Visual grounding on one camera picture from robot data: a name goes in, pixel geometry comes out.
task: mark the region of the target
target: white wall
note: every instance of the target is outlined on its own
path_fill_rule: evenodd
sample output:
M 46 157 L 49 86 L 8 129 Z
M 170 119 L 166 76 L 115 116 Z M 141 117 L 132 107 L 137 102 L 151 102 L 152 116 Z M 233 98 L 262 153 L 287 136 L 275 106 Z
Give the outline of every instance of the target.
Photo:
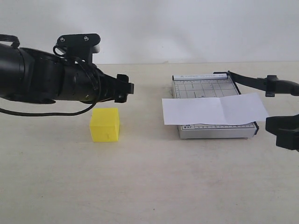
M 52 52 L 100 34 L 95 63 L 299 60 L 299 0 L 0 0 L 0 33 Z

